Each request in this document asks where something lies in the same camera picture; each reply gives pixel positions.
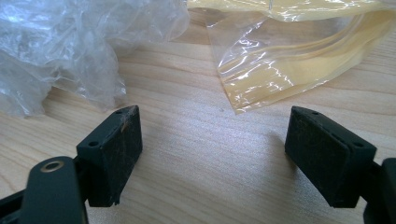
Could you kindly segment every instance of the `black plastic part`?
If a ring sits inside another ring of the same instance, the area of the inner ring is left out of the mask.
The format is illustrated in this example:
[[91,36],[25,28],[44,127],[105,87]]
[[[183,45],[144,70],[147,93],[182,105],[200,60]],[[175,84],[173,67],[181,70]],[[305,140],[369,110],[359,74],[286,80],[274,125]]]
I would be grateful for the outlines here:
[[79,184],[79,194],[81,196],[81,200],[85,202],[88,199],[90,191],[93,189],[91,177],[89,176],[89,166],[84,165],[78,157],[74,158],[74,163]]
[[376,148],[326,116],[294,106],[286,153],[332,207],[355,207]]
[[20,217],[24,190],[0,200],[0,223],[16,224]]
[[18,223],[88,223],[71,158],[51,158],[31,170]]
[[396,223],[396,159],[382,162],[379,185],[391,223]]
[[361,197],[367,202],[364,210],[365,224],[388,224],[389,213],[385,205],[384,197],[380,185],[380,176],[383,169],[373,162],[370,170],[364,175],[361,184]]
[[142,152],[139,108],[130,106],[111,114],[77,146],[80,169],[87,170],[92,207],[120,203],[120,194]]

